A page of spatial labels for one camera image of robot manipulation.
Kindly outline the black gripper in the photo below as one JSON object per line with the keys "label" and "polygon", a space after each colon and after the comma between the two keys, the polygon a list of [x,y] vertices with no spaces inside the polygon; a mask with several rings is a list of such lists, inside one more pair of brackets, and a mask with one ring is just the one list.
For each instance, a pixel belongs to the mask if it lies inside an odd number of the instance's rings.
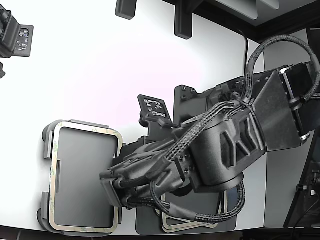
{"label": "black gripper", "polygon": [[146,142],[145,137],[125,145],[113,161],[113,173],[163,173],[175,168],[174,161],[167,160],[167,151],[177,142],[169,136],[160,141]]}

